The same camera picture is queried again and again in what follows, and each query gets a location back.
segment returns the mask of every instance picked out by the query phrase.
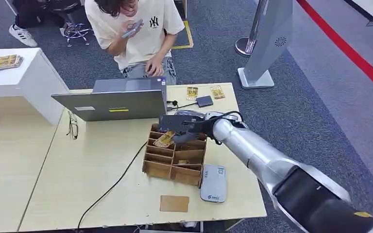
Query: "yellow floor tape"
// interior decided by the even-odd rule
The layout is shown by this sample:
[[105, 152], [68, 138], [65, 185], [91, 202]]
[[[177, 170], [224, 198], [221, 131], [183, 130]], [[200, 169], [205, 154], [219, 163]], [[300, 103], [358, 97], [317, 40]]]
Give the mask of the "yellow floor tape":
[[188, 21], [185, 20], [184, 24], [185, 24], [186, 34], [188, 35], [189, 45], [174, 46], [172, 47], [173, 50], [188, 49], [188, 48], [194, 47], [194, 42], [192, 41], [192, 34], [191, 34], [191, 29], [189, 28]]

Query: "white t-shirt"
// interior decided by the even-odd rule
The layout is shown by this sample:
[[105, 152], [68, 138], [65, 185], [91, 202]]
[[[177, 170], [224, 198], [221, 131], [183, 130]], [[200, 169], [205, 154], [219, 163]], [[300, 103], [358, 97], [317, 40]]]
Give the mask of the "white t-shirt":
[[112, 17], [102, 12], [94, 0], [85, 0], [85, 11], [103, 50], [111, 45], [123, 22], [143, 20], [144, 26], [128, 40], [125, 52], [114, 58], [120, 69], [147, 61], [158, 53], [165, 39], [164, 29], [177, 34], [185, 27], [173, 0], [139, 0], [138, 12], [131, 18], [124, 14]]

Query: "desk surface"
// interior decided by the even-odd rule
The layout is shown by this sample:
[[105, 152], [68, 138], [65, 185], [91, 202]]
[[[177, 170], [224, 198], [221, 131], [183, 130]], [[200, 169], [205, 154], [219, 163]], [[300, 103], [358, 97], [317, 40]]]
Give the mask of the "desk surface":
[[15, 232], [55, 126], [24, 98], [0, 98], [0, 232]]
[[[197, 84], [198, 95], [211, 95], [210, 86]], [[207, 111], [238, 110], [230, 83], [218, 83], [226, 95]], [[187, 85], [168, 86], [168, 100], [186, 100]], [[82, 213], [113, 185], [148, 138], [157, 119], [83, 122], [77, 140], [66, 136], [65, 111], [38, 179], [20, 231], [76, 228]], [[85, 216], [81, 227], [141, 225], [180, 221], [222, 220], [266, 216], [258, 181], [227, 147], [207, 143], [205, 164], [226, 167], [228, 193], [224, 203], [201, 200], [197, 187], [142, 173], [142, 150], [122, 181]], [[160, 196], [188, 196], [187, 213], [160, 212]]]

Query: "red floor line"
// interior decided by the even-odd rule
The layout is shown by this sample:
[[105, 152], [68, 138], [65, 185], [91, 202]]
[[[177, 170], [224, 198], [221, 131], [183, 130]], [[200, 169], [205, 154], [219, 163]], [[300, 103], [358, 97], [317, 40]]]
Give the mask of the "red floor line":
[[373, 66], [362, 58], [337, 32], [329, 26], [327, 22], [311, 7], [306, 0], [297, 0], [311, 19], [321, 28], [321, 30], [334, 42], [334, 44], [351, 59], [372, 81]]

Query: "wooden organizer box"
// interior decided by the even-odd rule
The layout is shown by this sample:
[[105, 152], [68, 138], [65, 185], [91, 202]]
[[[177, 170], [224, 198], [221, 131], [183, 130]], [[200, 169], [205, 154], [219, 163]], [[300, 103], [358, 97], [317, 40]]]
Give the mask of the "wooden organizer box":
[[[203, 172], [206, 136], [201, 134], [198, 140], [187, 143], [173, 143], [168, 148], [154, 146], [153, 143], [162, 135], [164, 133], [158, 131], [158, 124], [153, 124], [145, 150], [142, 171], [149, 176], [199, 187]], [[182, 160], [188, 160], [189, 163], [179, 164], [179, 161]]]

